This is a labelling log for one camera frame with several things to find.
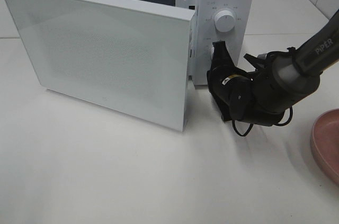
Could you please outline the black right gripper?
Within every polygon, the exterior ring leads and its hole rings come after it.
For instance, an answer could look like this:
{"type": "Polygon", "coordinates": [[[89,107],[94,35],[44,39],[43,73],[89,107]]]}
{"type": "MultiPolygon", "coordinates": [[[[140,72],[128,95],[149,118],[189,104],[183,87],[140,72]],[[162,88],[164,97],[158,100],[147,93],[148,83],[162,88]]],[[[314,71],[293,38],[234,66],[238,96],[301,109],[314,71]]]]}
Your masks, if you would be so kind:
{"type": "Polygon", "coordinates": [[[224,41],[212,43],[211,68],[207,71],[208,90],[223,122],[261,123],[262,112],[254,109],[252,83],[245,72],[235,69],[224,41]]]}

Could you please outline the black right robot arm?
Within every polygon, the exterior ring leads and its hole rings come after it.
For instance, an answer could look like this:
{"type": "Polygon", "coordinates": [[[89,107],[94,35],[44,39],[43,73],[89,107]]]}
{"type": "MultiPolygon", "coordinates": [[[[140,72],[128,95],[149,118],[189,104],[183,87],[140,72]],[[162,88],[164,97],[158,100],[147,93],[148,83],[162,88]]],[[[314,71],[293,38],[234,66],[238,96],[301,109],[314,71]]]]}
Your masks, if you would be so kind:
{"type": "Polygon", "coordinates": [[[207,83],[222,120],[285,126],[285,111],[315,92],[323,71],[338,62],[338,13],[299,48],[257,57],[247,53],[244,58],[254,71],[236,67],[224,41],[213,48],[207,83]]]}

